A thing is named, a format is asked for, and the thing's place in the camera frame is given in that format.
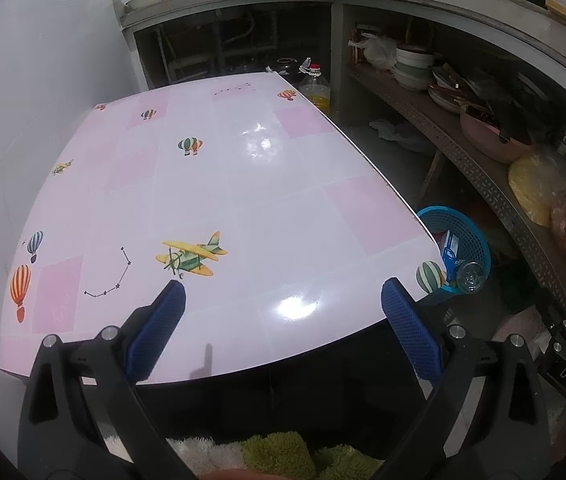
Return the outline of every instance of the pink and white tablecloth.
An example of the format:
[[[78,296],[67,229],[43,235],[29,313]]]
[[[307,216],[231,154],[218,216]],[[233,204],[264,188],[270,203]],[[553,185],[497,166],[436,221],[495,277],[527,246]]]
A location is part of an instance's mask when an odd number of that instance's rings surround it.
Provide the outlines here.
[[[41,188],[7,283],[0,368],[42,338],[94,337],[184,284],[148,382],[233,372],[383,319],[397,276],[419,300],[438,248],[376,168],[277,74],[224,76],[93,109]]]

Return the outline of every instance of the plastic bottle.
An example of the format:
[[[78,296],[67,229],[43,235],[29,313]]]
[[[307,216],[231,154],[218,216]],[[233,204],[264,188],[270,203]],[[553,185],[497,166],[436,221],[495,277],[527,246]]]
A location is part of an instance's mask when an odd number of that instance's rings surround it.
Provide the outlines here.
[[[321,112],[330,113],[330,84],[320,75],[320,65],[313,63],[298,87],[301,94],[307,97]]]

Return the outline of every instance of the blue plastic basket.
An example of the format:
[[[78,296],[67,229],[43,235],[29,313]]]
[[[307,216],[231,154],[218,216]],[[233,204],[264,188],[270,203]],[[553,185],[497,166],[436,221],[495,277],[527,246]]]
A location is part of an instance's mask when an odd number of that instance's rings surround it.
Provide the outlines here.
[[[485,279],[487,279],[492,266],[490,248],[474,222],[456,209],[441,205],[426,207],[416,214],[418,214],[418,217],[425,224],[425,227],[428,228],[429,232],[440,233],[450,231],[458,236],[457,259],[479,262],[483,266]],[[456,287],[443,285],[437,291],[424,297],[419,303],[436,305],[458,294],[463,294],[463,291]]]

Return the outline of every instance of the metal shelf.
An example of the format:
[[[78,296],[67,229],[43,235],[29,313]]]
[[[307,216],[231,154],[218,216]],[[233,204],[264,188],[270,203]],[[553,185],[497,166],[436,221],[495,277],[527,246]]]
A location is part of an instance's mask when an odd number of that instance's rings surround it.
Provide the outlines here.
[[[530,221],[519,206],[508,184],[508,167],[474,148],[458,116],[440,108],[427,93],[402,88],[389,73],[370,66],[349,66],[348,73],[414,124],[467,177],[514,238],[538,282],[566,311],[566,256],[550,230]]]

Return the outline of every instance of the bowl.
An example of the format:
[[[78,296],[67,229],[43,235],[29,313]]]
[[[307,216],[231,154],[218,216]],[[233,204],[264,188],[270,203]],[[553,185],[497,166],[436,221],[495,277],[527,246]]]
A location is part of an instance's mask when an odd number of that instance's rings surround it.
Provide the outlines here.
[[[503,142],[499,128],[472,117],[466,110],[461,112],[461,130],[477,150],[504,164],[511,164],[532,149],[516,139]]]
[[[394,64],[394,68],[411,76],[417,77],[418,79],[427,79],[428,81],[432,81],[432,73],[429,68],[417,68],[403,63]]]
[[[434,75],[434,79],[436,79],[436,82],[439,86],[442,86],[443,88],[449,88],[450,90],[456,88],[455,83],[451,80],[450,76],[443,69],[443,67],[435,66],[432,69],[432,74]]]
[[[434,54],[423,46],[402,44],[396,47],[396,60],[403,65],[431,69]]]
[[[464,94],[462,92],[439,85],[429,85],[428,93],[432,98],[432,101],[434,101],[443,110],[460,115],[461,107],[455,101],[455,98],[464,98]]]
[[[396,82],[408,90],[418,92],[427,90],[428,86],[432,82],[432,76],[429,71],[425,72],[424,75],[416,75],[414,73],[407,72],[406,70],[401,70],[400,63],[394,65],[391,70]]]
[[[129,0],[127,6],[132,10],[144,9],[150,5],[157,4],[162,0]]]

